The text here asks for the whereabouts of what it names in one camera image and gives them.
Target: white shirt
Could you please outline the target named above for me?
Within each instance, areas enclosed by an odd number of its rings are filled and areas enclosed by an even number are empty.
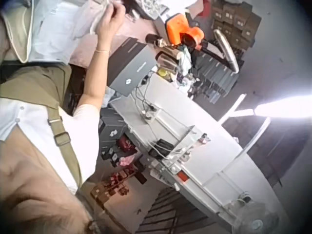
[[[80,165],[82,182],[90,177],[96,167],[98,156],[98,109],[84,104],[76,109],[74,116],[59,108],[63,125],[71,138],[71,144]],[[23,101],[0,98],[0,140],[5,141],[15,125],[18,125],[27,138],[46,157],[60,178],[72,193],[77,185],[70,173],[54,135],[48,125],[48,113],[45,106]]]

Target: woman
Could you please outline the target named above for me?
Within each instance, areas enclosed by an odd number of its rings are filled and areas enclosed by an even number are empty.
[[[27,67],[0,88],[0,201],[24,233],[93,233],[74,194],[93,174],[112,39],[125,8],[113,3],[97,27],[97,48],[71,117],[59,105],[69,66]]]

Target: bracelet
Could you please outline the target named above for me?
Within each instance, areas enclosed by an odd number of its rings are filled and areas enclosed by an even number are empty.
[[[107,53],[107,54],[110,53],[109,50],[98,50],[98,49],[96,49],[95,52],[98,52],[98,53]]]

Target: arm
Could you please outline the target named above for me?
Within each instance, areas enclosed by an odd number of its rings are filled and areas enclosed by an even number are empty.
[[[111,42],[123,24],[125,8],[118,3],[109,4],[97,26],[97,48],[91,59],[78,107],[91,104],[100,111],[107,84],[107,65]]]

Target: stacked boxes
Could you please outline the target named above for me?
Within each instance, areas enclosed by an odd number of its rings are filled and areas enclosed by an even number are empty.
[[[217,0],[213,3],[214,29],[220,29],[231,47],[248,50],[255,42],[261,17],[252,12],[253,6]]]

